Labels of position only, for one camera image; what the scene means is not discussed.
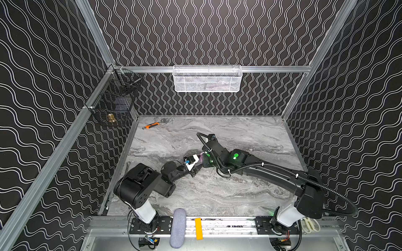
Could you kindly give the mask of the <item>purple earbud charging case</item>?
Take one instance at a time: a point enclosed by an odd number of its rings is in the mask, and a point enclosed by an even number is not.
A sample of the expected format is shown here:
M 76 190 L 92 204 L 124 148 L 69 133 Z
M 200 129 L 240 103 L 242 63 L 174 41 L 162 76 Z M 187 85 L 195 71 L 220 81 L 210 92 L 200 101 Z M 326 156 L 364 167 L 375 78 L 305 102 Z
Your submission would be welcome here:
M 196 165 L 203 165 L 203 158 L 204 158 L 204 155 L 201 154 L 201 155 L 199 156 L 199 160 L 198 160 L 198 162 L 196 163 Z

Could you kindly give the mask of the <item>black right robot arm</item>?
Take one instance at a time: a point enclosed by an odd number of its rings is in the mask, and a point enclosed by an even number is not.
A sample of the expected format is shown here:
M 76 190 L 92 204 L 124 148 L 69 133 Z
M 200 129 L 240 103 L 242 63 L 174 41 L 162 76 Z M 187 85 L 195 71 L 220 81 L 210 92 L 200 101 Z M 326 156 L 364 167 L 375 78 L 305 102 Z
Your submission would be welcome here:
M 291 227 L 304 218 L 321 219 L 323 195 L 318 176 L 312 171 L 303 172 L 264 161 L 249 152 L 228 151 L 213 134 L 207 141 L 199 137 L 205 159 L 224 178 L 235 174 L 262 179 L 289 191 L 293 196 L 275 209 L 270 221 L 273 227 Z

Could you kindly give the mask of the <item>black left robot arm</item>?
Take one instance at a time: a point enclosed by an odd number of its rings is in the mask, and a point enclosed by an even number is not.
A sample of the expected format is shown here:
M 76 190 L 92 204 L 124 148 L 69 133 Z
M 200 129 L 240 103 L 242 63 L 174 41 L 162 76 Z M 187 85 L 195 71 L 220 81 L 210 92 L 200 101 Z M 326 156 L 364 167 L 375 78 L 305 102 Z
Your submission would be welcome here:
M 201 161 L 191 163 L 185 160 L 184 164 L 169 161 L 157 171 L 140 163 L 117 182 L 114 195 L 126 204 L 142 223 L 150 224 L 157 217 L 157 212 L 149 201 L 151 193 L 155 191 L 166 198 L 170 197 L 176 189 L 175 181 L 186 175 L 194 177 L 202 167 Z

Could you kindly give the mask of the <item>yellow tape strip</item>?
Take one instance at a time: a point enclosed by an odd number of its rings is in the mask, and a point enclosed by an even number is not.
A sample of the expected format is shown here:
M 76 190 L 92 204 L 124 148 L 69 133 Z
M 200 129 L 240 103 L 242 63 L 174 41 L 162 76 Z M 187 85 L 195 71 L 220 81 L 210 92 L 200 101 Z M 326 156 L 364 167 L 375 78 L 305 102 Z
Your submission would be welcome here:
M 199 241 L 203 239 L 202 220 L 201 218 L 196 218 L 194 221 L 195 221 L 196 239 Z

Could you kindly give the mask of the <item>grey foam roller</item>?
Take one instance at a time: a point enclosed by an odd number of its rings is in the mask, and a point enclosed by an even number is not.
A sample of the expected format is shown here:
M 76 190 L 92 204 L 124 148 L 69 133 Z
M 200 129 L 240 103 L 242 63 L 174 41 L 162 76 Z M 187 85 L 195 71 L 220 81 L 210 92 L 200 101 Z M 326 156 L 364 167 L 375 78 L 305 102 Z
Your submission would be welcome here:
M 179 208 L 174 211 L 171 236 L 170 236 L 170 246 L 172 248 L 181 248 L 185 241 L 186 233 L 186 223 L 187 223 L 187 213 L 184 209 Z

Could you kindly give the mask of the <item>brass fitting in basket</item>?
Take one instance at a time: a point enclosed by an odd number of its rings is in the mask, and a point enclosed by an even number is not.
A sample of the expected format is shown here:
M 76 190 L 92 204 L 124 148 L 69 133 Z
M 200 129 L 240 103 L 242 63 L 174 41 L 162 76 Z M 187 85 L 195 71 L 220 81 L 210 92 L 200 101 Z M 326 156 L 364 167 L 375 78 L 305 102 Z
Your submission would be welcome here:
M 107 117 L 107 121 L 109 123 L 115 123 L 116 122 L 115 116 L 113 114 L 108 114 L 106 117 Z

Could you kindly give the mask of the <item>white mesh wall basket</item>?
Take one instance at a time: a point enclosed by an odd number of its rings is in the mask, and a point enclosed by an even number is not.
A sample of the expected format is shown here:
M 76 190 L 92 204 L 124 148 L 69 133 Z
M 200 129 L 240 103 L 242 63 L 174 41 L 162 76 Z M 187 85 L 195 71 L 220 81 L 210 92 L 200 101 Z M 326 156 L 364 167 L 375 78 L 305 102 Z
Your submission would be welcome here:
M 224 72 L 184 72 L 172 74 L 174 89 L 181 93 L 236 93 L 240 90 L 243 73 Z

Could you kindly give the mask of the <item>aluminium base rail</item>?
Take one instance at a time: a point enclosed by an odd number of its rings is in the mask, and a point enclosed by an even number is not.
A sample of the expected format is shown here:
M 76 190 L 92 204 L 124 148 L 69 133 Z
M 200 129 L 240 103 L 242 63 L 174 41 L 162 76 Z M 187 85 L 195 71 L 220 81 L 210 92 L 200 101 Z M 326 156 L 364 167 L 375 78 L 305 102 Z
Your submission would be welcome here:
M 266 216 L 199 216 L 204 237 L 278 237 L 269 227 Z M 320 231 L 307 233 L 308 237 L 335 237 L 340 235 L 339 225 L 334 217 L 318 220 Z M 133 223 L 126 216 L 95 216 L 90 223 L 88 237 L 145 236 L 139 223 Z

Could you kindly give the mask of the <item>white handled scissors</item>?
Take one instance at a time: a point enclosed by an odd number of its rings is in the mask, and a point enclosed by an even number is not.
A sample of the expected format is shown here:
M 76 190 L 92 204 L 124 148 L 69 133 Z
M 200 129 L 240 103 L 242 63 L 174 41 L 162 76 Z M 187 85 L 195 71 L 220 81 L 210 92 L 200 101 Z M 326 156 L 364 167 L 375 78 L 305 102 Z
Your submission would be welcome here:
M 319 222 L 316 219 L 311 219 L 308 217 L 305 217 L 302 219 L 302 230 L 303 232 L 310 234 L 313 232 L 320 232 L 321 230 L 321 226 L 319 224 Z

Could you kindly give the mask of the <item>aluminium horizontal back rail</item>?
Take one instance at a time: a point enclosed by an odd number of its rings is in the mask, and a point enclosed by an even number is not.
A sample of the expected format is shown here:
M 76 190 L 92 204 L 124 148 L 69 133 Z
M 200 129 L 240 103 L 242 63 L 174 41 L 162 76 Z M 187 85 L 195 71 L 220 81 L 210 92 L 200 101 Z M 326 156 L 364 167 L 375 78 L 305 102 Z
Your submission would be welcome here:
M 134 73 L 169 73 L 177 70 L 184 72 L 224 72 L 241 71 L 242 73 L 309 73 L 310 66 L 239 66 L 239 65 L 175 65 L 173 67 L 115 67 Z

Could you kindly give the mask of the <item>aluminium corner post left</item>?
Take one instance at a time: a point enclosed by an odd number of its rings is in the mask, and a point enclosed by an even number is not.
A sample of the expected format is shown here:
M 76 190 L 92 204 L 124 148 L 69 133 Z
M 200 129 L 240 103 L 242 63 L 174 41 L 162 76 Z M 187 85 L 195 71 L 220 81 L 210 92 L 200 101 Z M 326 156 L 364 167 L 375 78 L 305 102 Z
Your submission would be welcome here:
M 89 31 L 91 32 L 94 38 L 94 42 L 98 47 L 104 62 L 107 65 L 115 66 L 115 60 L 112 57 L 110 49 L 103 36 L 103 32 L 96 20 L 95 13 L 92 10 L 90 2 L 88 0 L 77 0 L 76 3 L 86 22 Z

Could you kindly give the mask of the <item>aluminium corner post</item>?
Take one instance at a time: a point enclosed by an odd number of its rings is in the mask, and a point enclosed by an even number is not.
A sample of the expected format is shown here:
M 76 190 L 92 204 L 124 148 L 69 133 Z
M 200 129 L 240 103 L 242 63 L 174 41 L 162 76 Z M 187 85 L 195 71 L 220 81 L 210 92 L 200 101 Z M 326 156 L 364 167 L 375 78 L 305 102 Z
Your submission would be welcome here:
M 94 38 L 94 42 L 98 47 L 104 62 L 107 65 L 115 66 L 115 60 L 112 57 L 110 49 L 103 36 L 103 32 L 96 20 L 95 13 L 92 10 L 90 2 L 88 0 L 77 0 L 76 3 L 86 22 L 89 31 L 91 32 Z
M 284 121 L 287 121 L 292 110 L 295 108 L 297 101 L 303 94 L 303 91 L 308 86 L 311 78 L 316 73 L 318 67 L 321 65 L 325 55 L 328 53 L 331 48 L 334 40 L 336 39 L 338 33 L 346 22 L 348 16 L 353 11 L 355 5 L 357 4 L 356 0 L 347 0 L 343 1 L 343 4 L 340 10 L 337 12 L 330 28 L 325 34 L 323 41 L 321 42 L 319 48 L 317 49 L 310 66 L 310 70 L 308 73 L 305 73 L 300 80 L 294 94 L 292 95 L 287 107 L 284 109 L 282 113 L 282 118 Z

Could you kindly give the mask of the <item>aluminium left side rail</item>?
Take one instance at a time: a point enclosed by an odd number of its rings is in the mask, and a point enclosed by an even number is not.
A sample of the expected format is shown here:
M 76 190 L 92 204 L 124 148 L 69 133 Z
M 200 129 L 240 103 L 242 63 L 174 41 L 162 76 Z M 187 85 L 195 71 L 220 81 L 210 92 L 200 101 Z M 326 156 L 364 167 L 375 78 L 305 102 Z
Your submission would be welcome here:
M 92 95 L 84 104 L 66 134 L 63 136 L 62 140 L 57 145 L 56 149 L 33 181 L 20 203 L 17 205 L 5 227 L 1 230 L 2 251 L 10 251 L 14 246 L 33 211 L 43 197 L 46 189 L 49 187 L 74 142 L 90 118 L 90 107 L 95 104 L 98 96 L 105 88 L 113 73 L 114 66 L 110 65 L 98 83 L 96 89 L 92 92 Z

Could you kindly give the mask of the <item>aluminium corner post right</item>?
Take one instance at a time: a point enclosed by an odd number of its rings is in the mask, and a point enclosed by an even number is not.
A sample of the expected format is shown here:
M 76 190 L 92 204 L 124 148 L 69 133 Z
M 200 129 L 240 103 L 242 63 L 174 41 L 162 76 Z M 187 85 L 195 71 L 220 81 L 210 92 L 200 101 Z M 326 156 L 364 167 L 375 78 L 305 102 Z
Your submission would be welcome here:
M 357 4 L 356 0 L 347 0 L 343 1 L 343 4 L 340 10 L 337 12 L 330 28 L 325 34 L 323 41 L 321 42 L 319 48 L 317 49 L 310 66 L 310 70 L 308 73 L 305 73 L 300 80 L 294 94 L 292 95 L 287 107 L 284 109 L 282 113 L 282 118 L 284 121 L 287 121 L 292 110 L 295 108 L 297 101 L 303 94 L 303 91 L 308 86 L 311 78 L 316 73 L 318 67 L 321 65 L 325 55 L 328 53 L 331 48 L 334 40 L 336 39 L 338 33 L 346 22 L 348 16 L 353 11 L 355 5 Z

